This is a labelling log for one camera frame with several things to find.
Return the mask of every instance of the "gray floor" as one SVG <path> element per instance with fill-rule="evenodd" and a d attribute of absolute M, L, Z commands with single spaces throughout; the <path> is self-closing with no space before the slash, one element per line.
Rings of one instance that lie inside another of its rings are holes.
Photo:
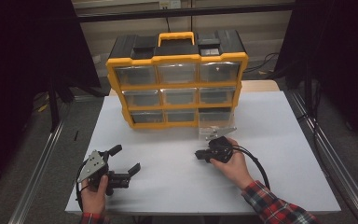
<path fill-rule="evenodd" d="M 257 72 L 248 74 L 248 79 L 260 79 L 265 75 Z M 106 83 L 101 91 L 106 91 Z M 285 90 L 284 80 L 278 80 L 282 90 Z M 74 90 L 76 95 L 85 94 Z M 291 97 L 289 103 L 293 106 L 296 115 L 298 110 L 293 104 Z M 77 168 L 83 160 L 84 154 L 92 136 L 98 114 L 101 110 L 102 99 L 94 99 L 85 102 L 74 102 L 70 105 L 69 116 L 64 123 L 62 132 L 51 158 L 48 161 L 34 201 L 25 219 L 25 223 L 77 223 L 78 216 L 67 214 L 64 208 L 69 199 L 74 184 Z M 358 183 L 358 133 L 347 128 L 346 120 L 323 95 L 319 106 L 319 122 L 326 135 L 337 151 L 339 157 L 345 162 L 349 172 Z M 304 134 L 313 148 L 313 139 L 310 129 L 305 122 L 300 121 Z M 32 175 L 42 150 L 48 141 L 50 129 L 49 110 L 35 111 L 30 117 L 27 129 L 23 134 L 17 153 L 11 163 L 5 168 L 0 179 L 0 223 L 8 223 L 9 219 L 23 194 L 26 184 Z M 338 188 L 344 192 L 345 200 L 349 196 L 340 185 L 339 180 L 331 171 Z M 333 185 L 332 189 L 342 211 L 335 214 L 319 215 L 322 223 L 356 223 L 343 198 L 337 193 Z M 115 223 L 132 223 L 131 217 L 114 217 Z M 222 217 L 221 223 L 258 223 L 257 217 Z M 199 217 L 156 217 L 154 223 L 202 223 Z"/>

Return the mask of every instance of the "black curtain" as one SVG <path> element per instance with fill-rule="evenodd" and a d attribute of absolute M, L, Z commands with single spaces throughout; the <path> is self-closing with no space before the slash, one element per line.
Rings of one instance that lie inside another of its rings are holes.
<path fill-rule="evenodd" d="M 70 0 L 0 1 L 0 171 L 51 77 L 100 85 L 79 23 L 51 22 L 75 16 Z"/>

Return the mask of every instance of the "shirt cuff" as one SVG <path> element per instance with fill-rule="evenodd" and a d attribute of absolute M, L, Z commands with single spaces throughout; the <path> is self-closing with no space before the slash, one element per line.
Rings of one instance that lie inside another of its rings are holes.
<path fill-rule="evenodd" d="M 246 202 L 254 208 L 257 214 L 262 212 L 269 204 L 273 204 L 278 200 L 278 198 L 258 180 L 243 189 L 242 196 Z"/>

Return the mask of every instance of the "left hand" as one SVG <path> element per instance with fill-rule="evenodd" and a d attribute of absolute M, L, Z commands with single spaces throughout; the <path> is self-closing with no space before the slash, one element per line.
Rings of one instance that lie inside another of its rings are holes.
<path fill-rule="evenodd" d="M 83 213 L 102 214 L 105 210 L 105 191 L 107 187 L 108 177 L 101 177 L 100 186 L 95 190 L 89 186 L 89 180 L 86 178 L 81 182 L 81 198 L 83 201 Z"/>

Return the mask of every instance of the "electrical outlet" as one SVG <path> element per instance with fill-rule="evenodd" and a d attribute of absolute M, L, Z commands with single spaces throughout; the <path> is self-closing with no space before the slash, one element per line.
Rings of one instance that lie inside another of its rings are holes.
<path fill-rule="evenodd" d="M 180 0 L 171 0 L 171 8 L 181 8 Z"/>
<path fill-rule="evenodd" d="M 171 1 L 159 1 L 159 9 L 169 9 L 171 8 Z"/>
<path fill-rule="evenodd" d="M 181 8 L 180 0 L 159 1 L 159 9 Z"/>

